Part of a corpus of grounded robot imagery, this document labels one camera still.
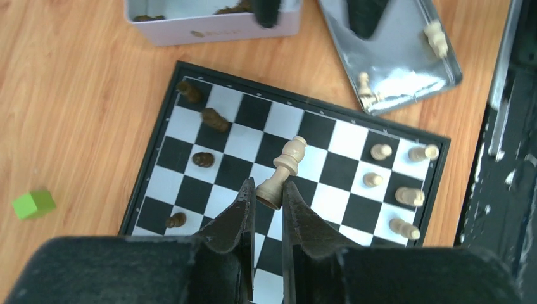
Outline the black white chessboard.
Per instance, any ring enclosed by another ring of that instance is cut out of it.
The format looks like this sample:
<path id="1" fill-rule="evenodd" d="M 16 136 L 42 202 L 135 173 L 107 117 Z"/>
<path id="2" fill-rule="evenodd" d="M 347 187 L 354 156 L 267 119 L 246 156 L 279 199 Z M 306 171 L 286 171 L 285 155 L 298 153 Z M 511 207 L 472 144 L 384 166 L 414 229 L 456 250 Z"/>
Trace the black white chessboard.
<path id="1" fill-rule="evenodd" d="M 449 138 L 226 73 L 177 62 L 120 233 L 197 232 L 247 178 L 296 184 L 305 203 L 362 246 L 422 244 Z"/>

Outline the light king chess piece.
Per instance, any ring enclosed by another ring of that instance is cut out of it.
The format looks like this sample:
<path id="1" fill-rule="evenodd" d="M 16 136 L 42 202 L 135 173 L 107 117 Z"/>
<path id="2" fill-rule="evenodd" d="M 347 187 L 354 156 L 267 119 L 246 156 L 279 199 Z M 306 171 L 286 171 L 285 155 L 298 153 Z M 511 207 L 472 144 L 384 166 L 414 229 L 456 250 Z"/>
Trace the light king chess piece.
<path id="1" fill-rule="evenodd" d="M 256 198 L 265 206 L 280 210 L 284 182 L 298 174 L 298 165 L 305 157 L 307 141 L 295 136 L 282 148 L 280 156 L 273 160 L 275 172 L 256 188 Z"/>

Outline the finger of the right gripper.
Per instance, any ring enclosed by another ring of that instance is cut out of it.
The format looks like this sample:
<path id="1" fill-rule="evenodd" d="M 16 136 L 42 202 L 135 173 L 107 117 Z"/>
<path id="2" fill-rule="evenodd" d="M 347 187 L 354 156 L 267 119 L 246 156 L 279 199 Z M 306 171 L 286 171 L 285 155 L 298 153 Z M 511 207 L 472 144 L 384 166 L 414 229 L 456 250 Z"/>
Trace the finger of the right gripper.
<path id="1" fill-rule="evenodd" d="M 281 0 L 251 0 L 251 10 L 256 22 L 263 28 L 277 25 Z"/>
<path id="2" fill-rule="evenodd" d="M 347 0 L 349 28 L 361 39 L 370 39 L 388 5 L 388 0 Z"/>

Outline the white metal box dark pieces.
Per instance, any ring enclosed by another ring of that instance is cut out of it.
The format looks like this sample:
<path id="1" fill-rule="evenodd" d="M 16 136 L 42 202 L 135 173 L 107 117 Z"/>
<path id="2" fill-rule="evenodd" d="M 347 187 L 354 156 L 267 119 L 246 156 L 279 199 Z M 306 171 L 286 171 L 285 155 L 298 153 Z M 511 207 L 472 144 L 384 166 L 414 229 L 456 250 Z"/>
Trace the white metal box dark pieces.
<path id="1" fill-rule="evenodd" d="M 272 28 L 251 12 L 234 12 L 239 1 L 124 1 L 125 17 L 156 46 L 261 39 L 298 33 L 302 1 L 281 1 Z"/>

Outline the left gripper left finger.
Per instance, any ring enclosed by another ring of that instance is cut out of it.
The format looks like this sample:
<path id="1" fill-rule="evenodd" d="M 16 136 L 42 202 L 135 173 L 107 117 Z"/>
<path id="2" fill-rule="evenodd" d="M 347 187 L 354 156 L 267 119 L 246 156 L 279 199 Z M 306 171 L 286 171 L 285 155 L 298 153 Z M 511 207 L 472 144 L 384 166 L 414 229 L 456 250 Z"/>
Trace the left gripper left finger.
<path id="1" fill-rule="evenodd" d="M 255 183 L 190 236 L 65 236 L 30 258 L 7 303 L 248 303 Z"/>

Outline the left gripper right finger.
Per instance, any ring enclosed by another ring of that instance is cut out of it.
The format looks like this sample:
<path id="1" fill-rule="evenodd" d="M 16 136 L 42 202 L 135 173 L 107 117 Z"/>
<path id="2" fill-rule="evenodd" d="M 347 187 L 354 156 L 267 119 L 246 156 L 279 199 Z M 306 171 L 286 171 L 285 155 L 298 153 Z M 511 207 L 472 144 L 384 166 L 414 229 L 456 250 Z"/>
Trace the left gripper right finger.
<path id="1" fill-rule="evenodd" d="M 465 248 L 363 247 L 282 191 L 285 303 L 520 303 L 504 264 Z"/>

